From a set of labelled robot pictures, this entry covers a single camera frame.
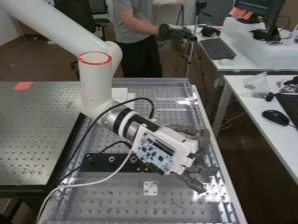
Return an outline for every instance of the keyboard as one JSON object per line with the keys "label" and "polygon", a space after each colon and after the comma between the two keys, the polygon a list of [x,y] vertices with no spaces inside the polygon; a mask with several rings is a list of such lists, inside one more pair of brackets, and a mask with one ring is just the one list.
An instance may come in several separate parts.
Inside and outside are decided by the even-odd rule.
{"label": "keyboard", "polygon": [[237,56],[221,38],[203,40],[201,45],[212,60],[235,59]]}
{"label": "keyboard", "polygon": [[298,95],[289,95],[278,93],[277,99],[286,111],[297,129],[298,129]]}

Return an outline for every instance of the wire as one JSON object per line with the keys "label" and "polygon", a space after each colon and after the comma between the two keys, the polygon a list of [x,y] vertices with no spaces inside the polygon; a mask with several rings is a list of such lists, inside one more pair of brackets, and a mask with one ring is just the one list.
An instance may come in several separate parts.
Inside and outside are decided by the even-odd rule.
{"label": "wire", "polygon": [[86,141],[86,138],[87,138],[87,136],[88,136],[88,134],[90,134],[92,128],[95,127],[98,121],[103,118],[103,116],[104,116],[111,110],[113,110],[115,108],[117,108],[117,107],[120,107],[120,106],[123,106],[123,105],[125,105],[125,104],[128,104],[128,103],[132,103],[132,102],[135,102],[135,101],[139,101],[139,100],[145,100],[145,101],[148,101],[148,102],[151,103],[151,105],[152,105],[152,111],[151,111],[151,114],[149,114],[149,119],[152,119],[152,118],[155,117],[155,111],[156,111],[156,108],[155,108],[153,101],[152,101],[151,99],[145,98],[145,97],[139,97],[139,98],[135,98],[135,99],[132,99],[132,100],[124,101],[123,103],[119,103],[117,105],[115,105],[115,106],[112,106],[111,108],[108,108],[108,109],[99,115],[99,117],[95,119],[95,121],[92,122],[91,126],[88,127],[87,132],[86,132],[86,134],[84,134],[84,136],[83,136],[83,138],[82,138],[82,140],[80,140],[80,142],[79,142],[79,144],[78,144],[78,147],[76,147],[76,149],[75,149],[75,151],[74,151],[74,153],[72,153],[70,159],[68,159],[67,162],[66,162],[64,169],[68,167],[70,163],[72,162],[74,157],[76,156],[78,151],[79,151],[79,149],[80,149],[80,147],[82,147],[82,145],[83,145],[83,143],[84,143],[84,141]]}
{"label": "wire", "polygon": [[221,125],[221,127],[224,127],[227,124],[229,124],[235,119],[237,119],[239,117],[241,117],[243,115],[245,115],[247,112],[241,113],[240,115],[235,116],[229,121],[227,121],[225,124]]}
{"label": "wire", "polygon": [[[74,153],[72,153],[70,159],[68,159],[67,162],[66,162],[66,167],[67,167],[67,166],[70,165],[70,163],[72,162],[72,159],[74,159],[74,157],[75,157],[76,154],[78,154],[78,151],[79,151],[79,149],[80,149],[80,147],[82,147],[82,145],[83,145],[83,143],[84,143],[84,141],[86,141],[86,138],[87,138],[87,136],[88,136],[88,134],[90,134],[92,128],[95,127],[98,121],[103,118],[103,116],[104,116],[111,110],[116,109],[117,107],[120,107],[120,106],[123,106],[123,105],[125,105],[125,104],[128,104],[128,103],[132,103],[132,102],[135,102],[135,101],[139,101],[139,100],[145,100],[145,101],[148,101],[148,102],[151,103],[151,105],[152,105],[152,111],[151,111],[151,114],[149,114],[149,119],[153,119],[153,117],[155,117],[155,112],[156,112],[155,103],[153,103],[153,101],[152,101],[149,98],[145,98],[145,97],[139,97],[139,98],[135,98],[135,99],[132,99],[132,100],[124,101],[123,103],[119,103],[117,105],[115,105],[115,106],[112,106],[111,108],[108,108],[108,109],[107,109],[107,110],[98,116],[98,118],[96,118],[95,121],[92,122],[91,126],[88,127],[88,129],[87,129],[87,131],[86,131],[86,134],[84,134],[84,136],[83,136],[83,138],[82,138],[82,140],[80,140],[80,142],[79,142],[79,144],[78,144],[78,147],[76,147],[76,149],[75,149],[75,151],[74,151]],[[119,171],[123,169],[123,167],[124,167],[124,165],[125,165],[125,163],[127,163],[127,161],[128,161],[128,159],[129,159],[129,157],[131,157],[131,155],[132,155],[132,152],[133,152],[133,150],[129,151],[128,157],[127,157],[127,159],[124,160],[124,163],[121,164],[121,166],[119,167],[119,169],[117,169],[117,170],[116,170],[116,171],[115,171],[107,178],[104,178],[103,180],[96,181],[96,182],[92,182],[92,183],[87,183],[87,184],[76,184],[76,185],[68,185],[68,186],[63,186],[63,187],[58,187],[58,188],[55,188],[55,189],[50,192],[47,198],[44,199],[43,204],[42,204],[40,211],[39,211],[39,215],[38,215],[38,222],[39,222],[39,220],[40,220],[40,216],[42,216],[42,212],[43,212],[43,210],[44,210],[46,204],[47,204],[47,202],[48,202],[48,200],[50,200],[52,194],[54,194],[58,190],[60,190],[60,189],[63,190],[63,189],[66,189],[66,188],[75,188],[75,187],[84,187],[84,186],[96,185],[96,184],[100,184],[100,183],[105,182],[107,180],[109,180],[109,179],[119,173]]]}
{"label": "wire", "polygon": [[282,30],[288,29],[292,25],[292,19],[289,16],[278,16],[278,18],[288,18],[288,26],[285,28],[282,28]]}
{"label": "wire", "polygon": [[98,184],[100,184],[100,183],[108,181],[108,180],[109,180],[109,179],[119,173],[119,171],[123,169],[124,165],[127,164],[127,162],[128,162],[128,160],[129,160],[129,157],[131,157],[132,153],[133,153],[133,148],[131,149],[131,151],[129,151],[129,153],[128,153],[128,156],[127,156],[127,158],[125,158],[123,164],[120,165],[119,169],[117,169],[117,170],[116,170],[108,177],[105,177],[104,179],[102,179],[102,180],[99,180],[99,181],[95,181],[95,182],[91,182],[91,183],[86,183],[86,184],[67,185],[67,186],[62,186],[62,187],[55,188],[55,189],[50,192],[47,198],[44,199],[43,204],[42,204],[40,211],[39,211],[39,215],[38,215],[38,222],[39,222],[39,220],[40,220],[42,211],[44,210],[44,207],[46,207],[46,205],[47,205],[47,202],[48,202],[48,200],[50,200],[52,194],[54,194],[58,190],[64,190],[66,188],[87,187],[87,186],[98,185]]}
{"label": "wire", "polygon": [[290,17],[289,17],[289,16],[278,16],[278,18],[288,18],[288,26],[286,26],[285,28],[282,28],[282,29],[278,31],[280,36],[281,36],[281,32],[282,32],[285,29],[288,29],[288,28],[290,27],[290,25],[292,25],[292,20],[290,20]]}
{"label": "wire", "polygon": [[[128,146],[128,148],[132,148],[132,145],[125,142],[125,141],[117,141],[115,142],[112,145],[109,145],[108,147],[105,147],[99,153],[96,153],[98,155],[103,154],[108,149],[111,149],[113,146],[119,145],[119,144],[124,144],[125,146]],[[83,164],[75,168],[68,174],[66,174],[66,176],[59,180],[60,184],[80,168],[83,167]]]}

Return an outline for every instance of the computer mouse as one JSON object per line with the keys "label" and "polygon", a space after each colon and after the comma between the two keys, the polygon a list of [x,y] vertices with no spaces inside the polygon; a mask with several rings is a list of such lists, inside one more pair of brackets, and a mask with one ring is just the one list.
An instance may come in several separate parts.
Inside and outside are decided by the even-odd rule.
{"label": "computer mouse", "polygon": [[217,36],[221,35],[221,31],[217,30],[217,29],[213,28],[213,27],[209,27],[209,26],[205,26],[205,27],[203,28],[201,33],[203,33],[203,36],[204,36],[204,37],[212,37],[212,36],[215,36],[215,34],[216,34]]}
{"label": "computer mouse", "polygon": [[221,61],[220,61],[221,65],[232,65],[233,63],[235,63],[235,61],[231,59],[221,59]]}
{"label": "computer mouse", "polygon": [[288,126],[290,124],[290,119],[288,116],[277,110],[268,110],[262,115],[268,120],[282,126]]}

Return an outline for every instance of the perforated metal table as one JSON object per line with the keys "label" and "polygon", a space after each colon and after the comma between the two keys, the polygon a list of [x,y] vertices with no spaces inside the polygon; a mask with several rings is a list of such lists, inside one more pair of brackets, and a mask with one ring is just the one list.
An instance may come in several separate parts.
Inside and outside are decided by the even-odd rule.
{"label": "perforated metal table", "polygon": [[[184,124],[211,128],[201,99],[187,79],[116,79],[115,87],[125,87],[137,97],[149,97],[156,104],[157,123],[163,126]],[[135,109],[148,116],[149,105],[136,102]],[[82,128],[83,135],[91,121]],[[82,151],[68,167],[70,172],[82,164],[86,153],[95,153],[120,140],[98,126]],[[124,153],[119,145],[107,153]],[[205,170],[193,174],[205,183],[208,192],[199,195],[176,176],[156,173],[119,173],[108,182],[91,187],[58,192],[48,202],[40,224],[116,224],[116,223],[247,223],[220,149],[212,135],[212,144],[203,158]],[[220,168],[209,172],[211,166]],[[64,184],[100,180],[108,173],[82,172],[66,179]],[[157,196],[144,195],[144,182],[155,181]]]}
{"label": "perforated metal table", "polygon": [[22,91],[16,85],[0,83],[0,195],[4,197],[46,191],[80,114],[74,105],[78,83],[40,82]]}

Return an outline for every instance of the transparent acrylic enclosure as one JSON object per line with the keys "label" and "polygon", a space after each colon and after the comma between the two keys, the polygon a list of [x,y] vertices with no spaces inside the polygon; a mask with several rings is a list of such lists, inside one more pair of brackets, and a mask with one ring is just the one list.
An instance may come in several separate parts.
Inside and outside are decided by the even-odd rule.
{"label": "transparent acrylic enclosure", "polygon": [[[197,107],[197,96],[187,79],[116,79],[115,87],[129,88],[137,97],[149,97],[156,104],[156,118],[161,126],[184,124],[205,127]],[[136,102],[136,111],[148,116],[151,105]],[[103,127],[96,127],[83,146],[70,170],[80,165],[84,154],[99,152],[120,138]],[[108,153],[124,153],[119,145]],[[195,175],[205,184],[208,192],[199,195],[175,175],[155,173],[119,173],[105,183],[58,192],[46,224],[98,223],[240,223],[233,202],[227,191],[225,179],[211,145],[203,159],[203,171]],[[76,172],[66,184],[100,180],[108,173]],[[157,183],[159,194],[144,195],[144,182]]]}

